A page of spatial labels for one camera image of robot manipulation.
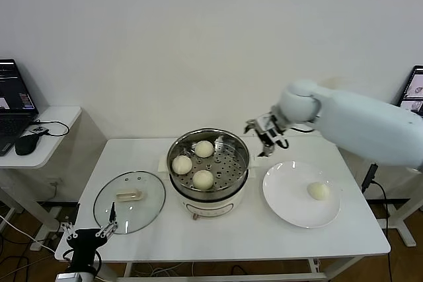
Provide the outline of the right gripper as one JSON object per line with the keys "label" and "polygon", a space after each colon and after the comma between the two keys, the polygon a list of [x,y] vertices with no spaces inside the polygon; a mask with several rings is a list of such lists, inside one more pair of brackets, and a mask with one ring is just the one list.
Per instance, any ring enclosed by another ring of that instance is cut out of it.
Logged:
{"label": "right gripper", "polygon": [[284,132],[276,125],[275,117],[270,114],[264,114],[257,119],[247,120],[244,132],[254,130],[259,134],[262,143],[262,151],[259,157],[269,157],[274,152],[277,145],[282,149],[288,148],[288,140],[284,137]]}

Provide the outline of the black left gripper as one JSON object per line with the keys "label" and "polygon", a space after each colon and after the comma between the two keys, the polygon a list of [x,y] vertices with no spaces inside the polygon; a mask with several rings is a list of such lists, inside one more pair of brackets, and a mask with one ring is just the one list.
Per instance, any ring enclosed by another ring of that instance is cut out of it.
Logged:
{"label": "black left gripper", "polygon": [[116,221],[115,202],[112,203],[108,224],[101,229],[78,229],[74,228],[79,213],[78,203],[70,214],[61,223],[63,232],[62,238],[67,240],[71,249],[72,258],[68,272],[98,272],[94,266],[95,257],[98,258],[99,265],[102,260],[98,249],[105,245],[105,238],[110,238],[118,228]]}

